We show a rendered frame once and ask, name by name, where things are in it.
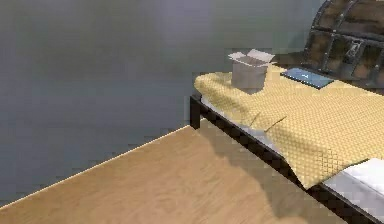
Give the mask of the bed with yellow blanket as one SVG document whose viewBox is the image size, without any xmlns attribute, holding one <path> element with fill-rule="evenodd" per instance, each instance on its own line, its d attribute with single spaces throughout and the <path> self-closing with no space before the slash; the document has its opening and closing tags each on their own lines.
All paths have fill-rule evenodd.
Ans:
<svg viewBox="0 0 384 224">
<path fill-rule="evenodd" d="M 195 79 L 193 127 L 207 118 L 347 224 L 384 224 L 384 96 L 341 81 L 315 89 L 277 66 L 258 93 L 232 78 Z"/>
</svg>

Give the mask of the blue flat tablet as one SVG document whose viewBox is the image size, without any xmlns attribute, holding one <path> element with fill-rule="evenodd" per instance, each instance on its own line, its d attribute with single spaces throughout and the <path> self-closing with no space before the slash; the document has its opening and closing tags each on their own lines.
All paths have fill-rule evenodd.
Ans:
<svg viewBox="0 0 384 224">
<path fill-rule="evenodd" d="M 281 75 L 316 89 L 321 89 L 333 82 L 331 78 L 301 68 L 290 68 Z"/>
</svg>

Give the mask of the brown wooden treasure chest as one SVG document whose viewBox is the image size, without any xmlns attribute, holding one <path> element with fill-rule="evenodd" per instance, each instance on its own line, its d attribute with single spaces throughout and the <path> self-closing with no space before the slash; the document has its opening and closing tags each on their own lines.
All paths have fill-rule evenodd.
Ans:
<svg viewBox="0 0 384 224">
<path fill-rule="evenodd" d="M 384 0 L 326 0 L 311 25 L 302 65 L 384 91 Z"/>
</svg>

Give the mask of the open grey cardboard box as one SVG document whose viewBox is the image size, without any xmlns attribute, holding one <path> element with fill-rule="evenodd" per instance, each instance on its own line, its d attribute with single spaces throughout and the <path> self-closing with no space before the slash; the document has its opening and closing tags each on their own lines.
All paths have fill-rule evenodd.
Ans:
<svg viewBox="0 0 384 224">
<path fill-rule="evenodd" d="M 233 87 L 246 90 L 263 88 L 268 66 L 274 64 L 273 54 L 252 49 L 247 54 L 235 52 L 228 57 L 232 60 Z"/>
</svg>

